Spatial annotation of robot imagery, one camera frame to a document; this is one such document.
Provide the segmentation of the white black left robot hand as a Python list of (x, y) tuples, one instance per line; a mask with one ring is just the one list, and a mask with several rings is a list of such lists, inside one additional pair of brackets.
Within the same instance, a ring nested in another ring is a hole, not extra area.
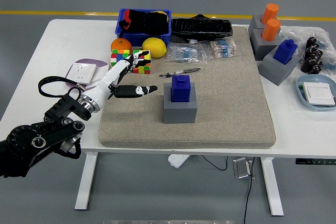
[(116, 98), (139, 98), (157, 90), (157, 86), (119, 85), (122, 78), (135, 67), (145, 66), (150, 59), (145, 59), (148, 51), (136, 52), (117, 62), (86, 96), (93, 106), (93, 111), (98, 112), (103, 108), (105, 100), (112, 96)]

